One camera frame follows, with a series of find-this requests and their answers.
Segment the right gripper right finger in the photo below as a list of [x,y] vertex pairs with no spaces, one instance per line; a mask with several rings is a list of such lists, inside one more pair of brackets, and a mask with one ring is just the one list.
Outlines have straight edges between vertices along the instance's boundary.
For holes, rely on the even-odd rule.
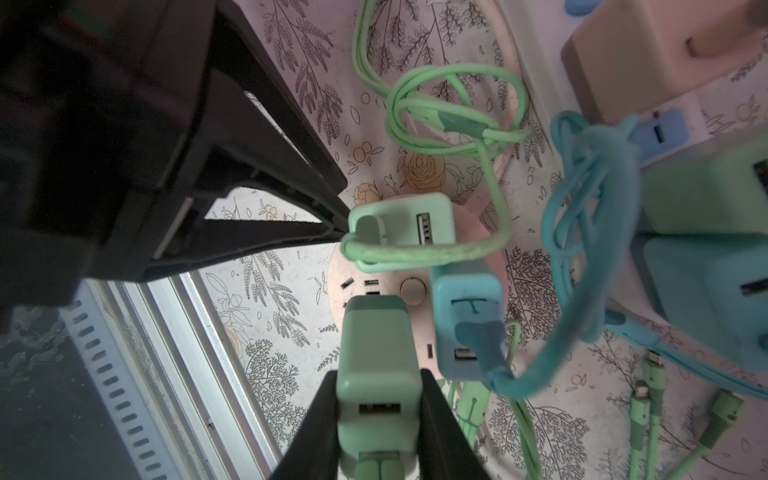
[[434,376],[427,369],[421,369],[420,375],[423,385],[418,436],[421,478],[488,480]]

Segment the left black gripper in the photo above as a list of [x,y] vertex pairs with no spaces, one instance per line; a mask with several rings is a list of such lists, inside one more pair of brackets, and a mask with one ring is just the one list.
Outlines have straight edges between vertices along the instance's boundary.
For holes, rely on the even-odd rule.
[[1,5],[1,323],[123,253],[200,122],[212,1]]

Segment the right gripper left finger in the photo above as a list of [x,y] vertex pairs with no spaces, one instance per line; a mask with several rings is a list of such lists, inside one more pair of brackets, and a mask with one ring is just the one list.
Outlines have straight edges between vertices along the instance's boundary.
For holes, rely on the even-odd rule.
[[340,446],[336,397],[337,371],[321,382],[288,450],[270,480],[336,480]]

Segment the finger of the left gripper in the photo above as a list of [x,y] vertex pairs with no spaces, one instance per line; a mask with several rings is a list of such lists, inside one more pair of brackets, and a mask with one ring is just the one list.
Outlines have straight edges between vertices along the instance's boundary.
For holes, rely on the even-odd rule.
[[233,1],[134,1],[108,41],[113,184],[89,268],[152,281],[266,250],[338,241],[341,170]]

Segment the green plug adapter front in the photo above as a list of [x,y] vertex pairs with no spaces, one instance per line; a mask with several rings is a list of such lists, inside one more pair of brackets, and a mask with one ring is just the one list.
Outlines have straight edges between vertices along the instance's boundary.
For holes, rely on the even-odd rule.
[[405,302],[352,297],[336,380],[340,466],[353,479],[404,479],[416,462],[423,383]]

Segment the teal plug adapter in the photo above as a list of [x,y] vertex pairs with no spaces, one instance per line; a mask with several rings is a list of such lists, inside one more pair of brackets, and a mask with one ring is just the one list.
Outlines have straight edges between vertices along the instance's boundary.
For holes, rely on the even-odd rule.
[[439,372],[448,380],[486,382],[505,366],[500,279],[484,260],[429,269]]

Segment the light green plug adapter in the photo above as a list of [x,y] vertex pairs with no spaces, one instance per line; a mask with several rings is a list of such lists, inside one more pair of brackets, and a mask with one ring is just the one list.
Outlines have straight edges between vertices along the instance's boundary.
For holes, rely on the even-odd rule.
[[422,254],[398,260],[390,253],[371,254],[372,246],[423,248],[457,241],[453,204],[442,193],[397,196],[354,207],[348,217],[349,233],[340,245],[342,255],[367,273],[423,268]]

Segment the blue plug adapter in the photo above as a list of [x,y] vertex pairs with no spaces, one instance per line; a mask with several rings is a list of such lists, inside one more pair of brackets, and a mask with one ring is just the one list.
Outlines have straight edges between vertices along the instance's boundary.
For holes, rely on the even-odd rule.
[[737,366],[767,370],[767,238],[639,234],[631,255],[654,311]]

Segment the pink plug adapter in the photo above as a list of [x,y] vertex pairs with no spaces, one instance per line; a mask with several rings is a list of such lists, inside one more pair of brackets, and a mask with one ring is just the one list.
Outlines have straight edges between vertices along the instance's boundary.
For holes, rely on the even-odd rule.
[[561,59],[584,116],[616,124],[699,88],[754,60],[764,29],[692,55],[694,36],[750,17],[747,1],[603,1],[566,41]]

